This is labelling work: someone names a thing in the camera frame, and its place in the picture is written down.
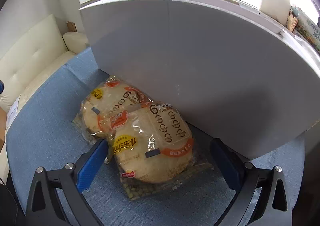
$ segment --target food package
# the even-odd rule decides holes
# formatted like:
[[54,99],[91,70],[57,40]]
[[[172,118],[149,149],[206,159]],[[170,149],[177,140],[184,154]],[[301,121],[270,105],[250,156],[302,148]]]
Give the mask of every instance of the food package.
[[292,7],[292,13],[298,19],[295,29],[320,55],[320,27],[298,7]]
[[94,144],[96,138],[108,136],[108,131],[101,127],[102,117],[122,111],[130,105],[150,101],[139,89],[110,76],[82,101],[80,112],[73,122],[81,128],[85,138]]
[[293,16],[292,10],[290,10],[288,21],[287,21],[287,29],[289,29],[291,32],[293,32],[297,23],[298,23],[298,19],[295,16]]
[[210,167],[200,156],[192,133],[169,104],[128,106],[105,116],[109,151],[117,161],[120,181],[129,198],[175,189],[197,171]]

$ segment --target yellow label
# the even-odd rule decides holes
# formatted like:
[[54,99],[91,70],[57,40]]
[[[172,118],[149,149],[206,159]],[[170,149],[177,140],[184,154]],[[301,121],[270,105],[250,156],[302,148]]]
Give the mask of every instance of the yellow label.
[[137,144],[136,138],[129,135],[121,135],[113,143],[113,152],[118,154],[121,151],[133,148],[135,144]]
[[100,88],[97,88],[94,89],[90,94],[100,100],[103,96],[103,91]]

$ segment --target metal screw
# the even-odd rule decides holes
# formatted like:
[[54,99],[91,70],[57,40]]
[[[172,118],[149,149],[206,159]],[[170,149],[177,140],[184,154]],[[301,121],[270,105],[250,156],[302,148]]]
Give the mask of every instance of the metal screw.
[[67,163],[64,167],[68,170],[73,169],[73,163]]
[[247,169],[251,169],[251,168],[253,168],[253,164],[250,163],[250,162],[245,162],[244,163],[244,167],[247,168]]
[[277,172],[281,172],[281,171],[282,171],[282,168],[281,168],[281,166],[276,165],[275,170],[276,170]]
[[36,169],[36,172],[37,173],[42,173],[43,171],[43,167],[42,166],[39,166],[37,169]]

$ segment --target blue object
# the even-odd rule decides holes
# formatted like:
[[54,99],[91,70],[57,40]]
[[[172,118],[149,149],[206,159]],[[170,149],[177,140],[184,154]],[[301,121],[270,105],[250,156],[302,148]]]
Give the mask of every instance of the blue object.
[[3,82],[0,80],[0,94],[3,93],[4,90],[4,84]]
[[89,189],[107,154],[108,143],[103,140],[78,172],[76,186],[80,193]]
[[239,192],[244,183],[242,161],[235,153],[229,152],[220,139],[211,142],[210,153],[214,157],[229,188]]
[[[59,169],[61,164],[74,163],[82,153],[90,150],[91,146],[71,121],[79,111],[81,101],[108,76],[98,69],[88,48],[47,79],[15,118],[6,136],[6,147],[12,180],[24,211],[29,186],[38,166],[47,170]],[[193,126],[191,130],[199,145],[209,153],[211,137]],[[303,173],[303,136],[252,163],[260,168],[282,167],[290,203],[294,207]],[[120,184],[117,165],[112,160],[110,164],[101,166],[83,195],[105,225],[212,226],[234,193],[215,166],[214,171],[199,173],[175,191],[130,201]],[[58,194],[70,223],[78,225],[64,195]],[[257,200],[256,192],[253,203]],[[241,225],[249,220],[252,211],[253,204]]]

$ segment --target blue gripper pad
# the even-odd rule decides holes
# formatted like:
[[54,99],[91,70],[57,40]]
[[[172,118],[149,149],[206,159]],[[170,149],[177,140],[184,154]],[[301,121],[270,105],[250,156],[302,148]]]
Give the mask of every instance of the blue gripper pad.
[[0,80],[0,94],[3,93],[4,90],[4,84],[3,82]]
[[244,168],[241,159],[231,152],[219,138],[213,138],[210,153],[230,189],[239,192],[244,181]]
[[94,177],[96,176],[101,164],[103,163],[108,153],[108,143],[103,140],[88,161],[83,165],[82,169],[78,172],[77,188],[80,193],[89,189]]

